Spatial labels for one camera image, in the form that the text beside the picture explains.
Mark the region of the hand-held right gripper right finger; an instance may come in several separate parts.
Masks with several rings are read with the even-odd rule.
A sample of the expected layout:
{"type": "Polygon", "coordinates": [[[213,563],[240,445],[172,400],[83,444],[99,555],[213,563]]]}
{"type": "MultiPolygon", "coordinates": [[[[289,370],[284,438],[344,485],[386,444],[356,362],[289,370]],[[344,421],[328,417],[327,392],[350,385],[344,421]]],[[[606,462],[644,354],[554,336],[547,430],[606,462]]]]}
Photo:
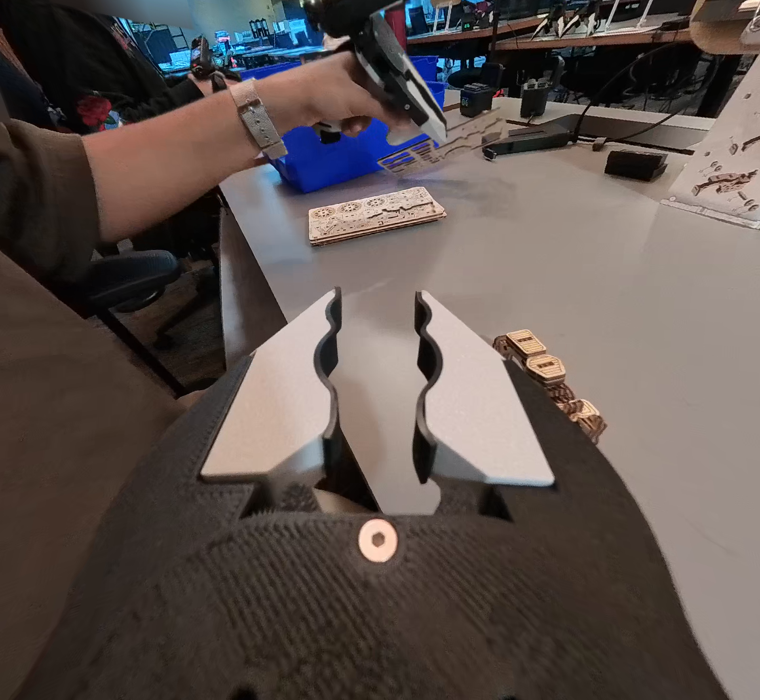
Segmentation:
{"type": "Polygon", "coordinates": [[[426,380],[413,435],[419,481],[553,486],[504,358],[425,290],[414,297],[414,329],[426,380]]]}

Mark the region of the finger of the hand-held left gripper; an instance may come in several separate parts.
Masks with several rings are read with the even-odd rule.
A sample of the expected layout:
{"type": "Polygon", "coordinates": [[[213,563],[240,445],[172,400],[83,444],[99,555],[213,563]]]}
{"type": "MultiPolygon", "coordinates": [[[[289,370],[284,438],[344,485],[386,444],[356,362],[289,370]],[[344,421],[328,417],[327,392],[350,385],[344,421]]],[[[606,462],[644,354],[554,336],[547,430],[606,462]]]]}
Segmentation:
{"type": "Polygon", "coordinates": [[[400,106],[411,125],[410,129],[397,132],[397,142],[402,144],[426,135],[437,144],[444,144],[448,127],[441,106],[405,52],[397,54],[397,70],[400,106]]]}
{"type": "Polygon", "coordinates": [[[385,98],[404,117],[418,128],[418,133],[431,133],[432,95],[427,87],[386,87],[385,98]]]}

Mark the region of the wooden puzzle sheet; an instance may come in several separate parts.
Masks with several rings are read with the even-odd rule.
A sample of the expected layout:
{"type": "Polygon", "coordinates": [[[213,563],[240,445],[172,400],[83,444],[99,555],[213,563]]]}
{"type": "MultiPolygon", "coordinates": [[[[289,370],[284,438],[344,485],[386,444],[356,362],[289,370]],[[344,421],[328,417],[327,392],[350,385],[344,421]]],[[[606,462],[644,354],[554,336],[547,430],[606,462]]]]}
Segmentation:
{"type": "Polygon", "coordinates": [[[490,110],[450,129],[442,144],[425,137],[380,157],[376,164],[400,178],[411,178],[478,151],[488,144],[503,141],[511,128],[512,123],[500,109],[490,110]]]}

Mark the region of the wooden track chain model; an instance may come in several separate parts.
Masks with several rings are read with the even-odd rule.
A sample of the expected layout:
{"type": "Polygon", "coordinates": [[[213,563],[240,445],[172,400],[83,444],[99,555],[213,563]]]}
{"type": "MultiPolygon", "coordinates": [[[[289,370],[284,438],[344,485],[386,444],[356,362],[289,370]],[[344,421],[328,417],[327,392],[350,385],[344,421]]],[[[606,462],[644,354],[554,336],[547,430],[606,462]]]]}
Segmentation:
{"type": "Polygon", "coordinates": [[[504,360],[513,361],[545,391],[553,403],[598,445],[607,423],[590,401],[579,398],[567,383],[564,363],[549,353],[547,346],[529,329],[495,337],[492,348],[504,360]]]}

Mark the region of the person's left forearm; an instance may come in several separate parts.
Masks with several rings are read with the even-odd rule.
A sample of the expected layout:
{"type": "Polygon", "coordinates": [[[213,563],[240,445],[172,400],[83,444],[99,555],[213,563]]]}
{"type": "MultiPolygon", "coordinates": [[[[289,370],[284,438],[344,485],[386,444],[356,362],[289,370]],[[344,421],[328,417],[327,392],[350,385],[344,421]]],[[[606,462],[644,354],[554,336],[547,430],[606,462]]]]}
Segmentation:
{"type": "Polygon", "coordinates": [[[100,239],[114,243],[184,210],[263,157],[240,114],[254,80],[140,123],[82,139],[97,194],[100,239]]]}

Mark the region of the grey desk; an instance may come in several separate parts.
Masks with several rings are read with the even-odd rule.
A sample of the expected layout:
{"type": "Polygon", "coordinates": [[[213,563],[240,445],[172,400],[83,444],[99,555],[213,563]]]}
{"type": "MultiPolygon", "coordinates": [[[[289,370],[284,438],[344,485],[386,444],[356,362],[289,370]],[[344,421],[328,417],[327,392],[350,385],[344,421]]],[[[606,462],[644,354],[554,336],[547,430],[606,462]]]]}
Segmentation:
{"type": "Polygon", "coordinates": [[[427,290],[487,341],[528,328],[607,422],[599,447],[636,498],[732,698],[758,698],[758,231],[660,203],[688,158],[651,183],[603,173],[587,144],[419,180],[376,173],[309,195],[272,167],[221,188],[228,361],[332,287],[344,326],[340,422],[381,510],[431,512],[411,440],[414,295],[427,290]],[[313,247],[308,213],[415,186],[427,224],[313,247]]]}

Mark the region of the black battery charger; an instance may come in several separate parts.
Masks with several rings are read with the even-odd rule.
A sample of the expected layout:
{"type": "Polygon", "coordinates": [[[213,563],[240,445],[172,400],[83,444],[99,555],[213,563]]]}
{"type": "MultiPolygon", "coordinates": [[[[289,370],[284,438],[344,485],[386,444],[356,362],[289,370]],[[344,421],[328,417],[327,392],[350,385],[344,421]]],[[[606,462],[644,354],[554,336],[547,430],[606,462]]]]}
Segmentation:
{"type": "Polygon", "coordinates": [[[550,88],[550,82],[545,77],[528,79],[521,87],[520,118],[532,120],[543,116],[550,88]]]}
{"type": "Polygon", "coordinates": [[[480,82],[471,82],[462,87],[460,91],[461,116],[473,118],[491,111],[495,93],[494,87],[480,82]]]}

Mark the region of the stack of wooden puzzle sheets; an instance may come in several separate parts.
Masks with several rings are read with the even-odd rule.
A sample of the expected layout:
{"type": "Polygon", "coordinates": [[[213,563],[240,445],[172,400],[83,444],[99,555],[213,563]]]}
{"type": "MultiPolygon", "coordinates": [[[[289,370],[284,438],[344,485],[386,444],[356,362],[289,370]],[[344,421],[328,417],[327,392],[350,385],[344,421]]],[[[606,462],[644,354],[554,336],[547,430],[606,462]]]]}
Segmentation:
{"type": "Polygon", "coordinates": [[[308,238],[325,246],[447,217],[445,208],[423,186],[310,209],[308,238]]]}

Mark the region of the wooden workbench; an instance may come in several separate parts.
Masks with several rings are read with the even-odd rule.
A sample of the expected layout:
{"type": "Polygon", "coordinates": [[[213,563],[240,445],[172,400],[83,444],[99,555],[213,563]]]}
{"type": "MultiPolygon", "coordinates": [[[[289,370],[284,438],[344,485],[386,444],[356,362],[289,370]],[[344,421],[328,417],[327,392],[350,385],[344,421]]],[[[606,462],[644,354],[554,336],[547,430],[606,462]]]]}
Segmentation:
{"type": "MultiPolygon", "coordinates": [[[[674,21],[671,15],[653,17],[653,25],[642,28],[628,27],[625,22],[616,23],[614,28],[600,28],[595,34],[586,36],[579,29],[561,38],[537,36],[533,33],[541,23],[541,17],[505,21],[496,31],[496,55],[527,50],[552,50],[574,47],[617,47],[644,44],[691,43],[688,27],[678,30],[664,30],[667,22],[674,21]]],[[[411,56],[437,56],[450,59],[470,59],[485,57],[490,51],[492,30],[446,30],[429,32],[407,38],[407,52],[411,56]]]]}

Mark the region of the spare hand-held gripper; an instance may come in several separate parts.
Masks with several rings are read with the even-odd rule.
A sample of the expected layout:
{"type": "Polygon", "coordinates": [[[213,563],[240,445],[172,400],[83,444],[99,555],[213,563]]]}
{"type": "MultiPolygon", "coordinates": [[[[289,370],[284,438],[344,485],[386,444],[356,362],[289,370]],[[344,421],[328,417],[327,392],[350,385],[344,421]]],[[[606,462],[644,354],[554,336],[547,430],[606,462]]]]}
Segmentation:
{"type": "Polygon", "coordinates": [[[566,0],[549,0],[549,8],[530,40],[537,38],[560,38],[565,30],[566,0]]]}
{"type": "Polygon", "coordinates": [[[575,11],[565,11],[558,22],[559,38],[588,38],[599,28],[600,8],[603,0],[584,0],[575,11]]]}

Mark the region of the grey mesh watch band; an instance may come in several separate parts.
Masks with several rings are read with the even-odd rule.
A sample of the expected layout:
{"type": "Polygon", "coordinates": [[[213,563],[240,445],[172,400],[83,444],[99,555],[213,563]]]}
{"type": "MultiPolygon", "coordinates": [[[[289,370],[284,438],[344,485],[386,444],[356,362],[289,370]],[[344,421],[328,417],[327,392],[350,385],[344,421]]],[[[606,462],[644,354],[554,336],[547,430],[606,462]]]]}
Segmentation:
{"type": "Polygon", "coordinates": [[[287,156],[287,147],[259,96],[256,80],[234,82],[229,90],[237,114],[259,151],[270,160],[287,156]]]}

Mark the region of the small black box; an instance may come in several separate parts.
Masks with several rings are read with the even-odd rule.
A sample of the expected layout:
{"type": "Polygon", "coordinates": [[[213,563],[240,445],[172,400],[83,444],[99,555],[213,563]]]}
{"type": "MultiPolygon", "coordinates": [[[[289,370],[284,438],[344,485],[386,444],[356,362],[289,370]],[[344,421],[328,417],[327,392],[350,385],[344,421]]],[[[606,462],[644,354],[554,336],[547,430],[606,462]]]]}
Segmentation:
{"type": "Polygon", "coordinates": [[[608,176],[653,182],[667,169],[668,155],[663,153],[610,151],[604,168],[608,176]]]}

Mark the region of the clear acrylic stand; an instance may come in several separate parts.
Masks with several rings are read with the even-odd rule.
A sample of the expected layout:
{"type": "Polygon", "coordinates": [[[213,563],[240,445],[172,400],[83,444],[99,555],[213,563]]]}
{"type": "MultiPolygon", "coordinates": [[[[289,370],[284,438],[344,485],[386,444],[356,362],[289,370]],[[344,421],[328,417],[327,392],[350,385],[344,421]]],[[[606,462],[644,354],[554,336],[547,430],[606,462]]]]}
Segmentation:
{"type": "Polygon", "coordinates": [[[648,16],[654,0],[614,0],[602,34],[629,34],[653,30],[648,16]]]}

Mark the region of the person's olive shirt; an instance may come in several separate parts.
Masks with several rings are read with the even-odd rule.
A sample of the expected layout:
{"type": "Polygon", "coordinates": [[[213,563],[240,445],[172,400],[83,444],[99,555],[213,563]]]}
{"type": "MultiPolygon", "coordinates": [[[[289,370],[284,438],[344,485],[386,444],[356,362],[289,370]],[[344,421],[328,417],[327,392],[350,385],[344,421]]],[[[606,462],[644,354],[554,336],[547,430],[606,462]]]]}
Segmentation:
{"type": "Polygon", "coordinates": [[[2,698],[38,663],[114,498],[186,410],[61,298],[104,242],[82,139],[2,125],[2,698]]]}

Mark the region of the white instruction sheet stand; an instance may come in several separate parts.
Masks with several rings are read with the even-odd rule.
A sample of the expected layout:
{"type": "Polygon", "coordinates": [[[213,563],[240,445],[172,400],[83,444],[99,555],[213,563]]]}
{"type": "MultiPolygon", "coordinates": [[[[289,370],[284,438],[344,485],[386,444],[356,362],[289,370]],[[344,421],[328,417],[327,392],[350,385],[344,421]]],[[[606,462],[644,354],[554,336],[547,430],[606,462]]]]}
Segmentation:
{"type": "Polygon", "coordinates": [[[661,202],[759,230],[758,58],[661,202]]]}

